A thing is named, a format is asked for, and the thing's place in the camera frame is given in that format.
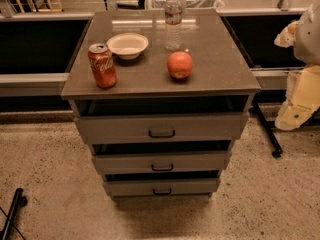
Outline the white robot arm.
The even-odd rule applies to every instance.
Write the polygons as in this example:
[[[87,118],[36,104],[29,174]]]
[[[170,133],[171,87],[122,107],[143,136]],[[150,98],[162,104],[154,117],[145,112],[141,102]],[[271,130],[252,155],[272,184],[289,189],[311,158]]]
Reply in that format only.
[[[275,126],[284,131],[299,128],[320,108],[320,4],[312,3],[299,20],[287,25],[275,38],[279,47],[294,49],[305,63],[302,70],[288,73],[286,100]]]

